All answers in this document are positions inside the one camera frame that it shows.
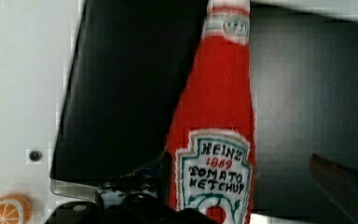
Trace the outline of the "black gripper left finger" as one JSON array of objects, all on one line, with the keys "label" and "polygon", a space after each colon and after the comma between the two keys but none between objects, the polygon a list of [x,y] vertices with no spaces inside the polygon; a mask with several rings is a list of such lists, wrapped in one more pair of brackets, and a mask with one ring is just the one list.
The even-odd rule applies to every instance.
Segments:
[{"label": "black gripper left finger", "polygon": [[155,160],[131,173],[96,184],[68,181],[59,205],[45,224],[217,224],[193,208],[169,207],[172,156],[162,151]]}]

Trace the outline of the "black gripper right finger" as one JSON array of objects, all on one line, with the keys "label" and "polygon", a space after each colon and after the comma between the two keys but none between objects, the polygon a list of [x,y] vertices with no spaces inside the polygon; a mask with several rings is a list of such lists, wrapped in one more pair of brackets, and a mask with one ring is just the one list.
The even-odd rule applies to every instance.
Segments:
[{"label": "black gripper right finger", "polygon": [[354,224],[358,224],[358,169],[313,153],[309,158],[309,171],[313,184]]}]

